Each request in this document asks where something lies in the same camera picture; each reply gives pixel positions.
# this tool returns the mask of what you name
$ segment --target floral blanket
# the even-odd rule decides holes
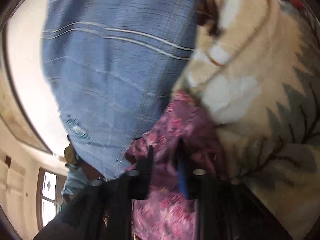
[[[134,201],[134,232],[141,239],[196,239],[194,201],[179,193],[174,167],[180,138],[185,143],[185,153],[200,168],[221,179],[228,177],[224,151],[213,122],[185,92],[175,93],[160,120],[142,138],[133,141],[125,153],[135,163],[148,155],[149,145],[155,148],[150,196]]]
[[[319,22],[297,0],[202,0],[184,89],[219,125],[228,173],[290,235],[320,215]]]

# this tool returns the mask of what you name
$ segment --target pink floral fabric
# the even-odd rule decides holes
[[[185,142],[189,158],[221,179],[227,177],[225,155],[214,124],[185,92],[174,94],[160,120],[142,138],[132,142],[125,156],[134,164],[155,148],[151,191],[147,200],[135,200],[133,226],[142,240],[195,239],[196,210],[193,200],[178,191],[174,160],[179,139]]]

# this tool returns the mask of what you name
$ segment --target beige blanket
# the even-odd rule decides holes
[[[174,90],[220,125],[232,180],[303,239],[320,215],[319,23],[280,0],[203,0],[199,23]]]

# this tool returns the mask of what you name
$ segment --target window pane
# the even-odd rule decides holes
[[[54,203],[42,199],[42,222],[45,227],[56,215]]]
[[[56,195],[56,180],[56,175],[49,172],[44,173],[44,180],[42,185],[43,196],[54,200],[54,197]]]

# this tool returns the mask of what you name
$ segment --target window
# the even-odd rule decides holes
[[[42,168],[39,170],[37,185],[37,220],[38,229],[45,227],[57,214],[61,204],[61,190],[67,177]]]

